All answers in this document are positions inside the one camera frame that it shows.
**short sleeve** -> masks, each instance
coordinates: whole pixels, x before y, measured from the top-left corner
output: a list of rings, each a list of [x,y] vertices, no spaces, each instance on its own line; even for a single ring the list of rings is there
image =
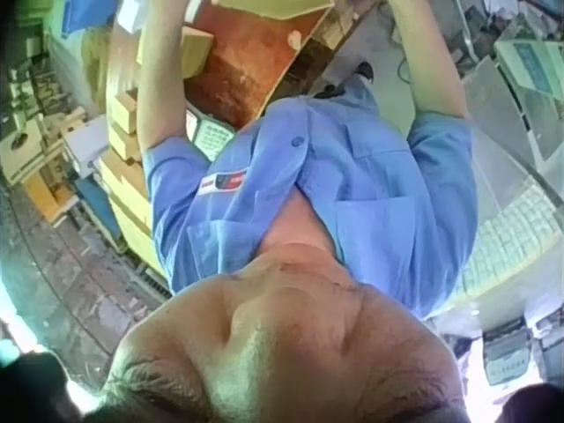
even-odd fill
[[[152,237],[160,264],[172,278],[182,228],[210,161],[187,139],[171,137],[143,155],[152,208]]]
[[[452,294],[478,230],[478,199],[472,172],[472,129],[466,119],[418,115],[408,142],[427,186],[436,224],[435,271],[419,287],[422,315]]]

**shirt button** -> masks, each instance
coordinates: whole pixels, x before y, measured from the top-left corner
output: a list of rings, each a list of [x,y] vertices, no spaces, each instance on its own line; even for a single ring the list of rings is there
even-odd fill
[[[299,147],[303,144],[304,141],[305,140],[303,139],[303,137],[296,137],[292,140],[292,146]]]

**blue shirt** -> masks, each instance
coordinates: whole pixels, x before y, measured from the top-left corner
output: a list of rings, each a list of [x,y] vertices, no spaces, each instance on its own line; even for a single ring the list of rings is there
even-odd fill
[[[358,83],[331,100],[273,103],[212,163],[175,137],[145,154],[173,293],[252,261],[297,186],[360,283],[419,317],[448,299],[477,231],[470,124],[420,114],[406,141]]]

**man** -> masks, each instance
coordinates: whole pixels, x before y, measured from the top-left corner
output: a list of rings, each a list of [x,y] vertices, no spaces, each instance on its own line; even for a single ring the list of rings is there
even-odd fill
[[[150,2],[138,92],[176,296],[122,341],[87,421],[467,421],[456,363],[417,319],[449,297],[477,226],[464,91],[427,1],[390,0],[407,142],[364,64],[328,99],[271,105],[214,163],[186,141],[186,6]]]

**hair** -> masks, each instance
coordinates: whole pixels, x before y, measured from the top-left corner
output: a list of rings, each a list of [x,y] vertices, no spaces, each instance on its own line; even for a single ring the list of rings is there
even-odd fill
[[[518,390],[503,406],[499,423],[561,423],[564,421],[564,390],[548,383]]]
[[[171,397],[160,394],[162,381],[155,381],[154,377],[139,378],[139,374],[136,376],[134,382],[115,376],[108,380],[102,390],[99,408],[86,415],[84,423],[231,423],[219,420],[212,411],[205,410],[189,398],[184,406],[179,406]],[[383,419],[378,410],[371,410],[358,414],[347,423],[469,422],[463,400],[446,400],[442,387],[437,387],[438,382],[428,382],[429,389],[414,390],[410,395],[399,398],[405,408],[395,416]]]

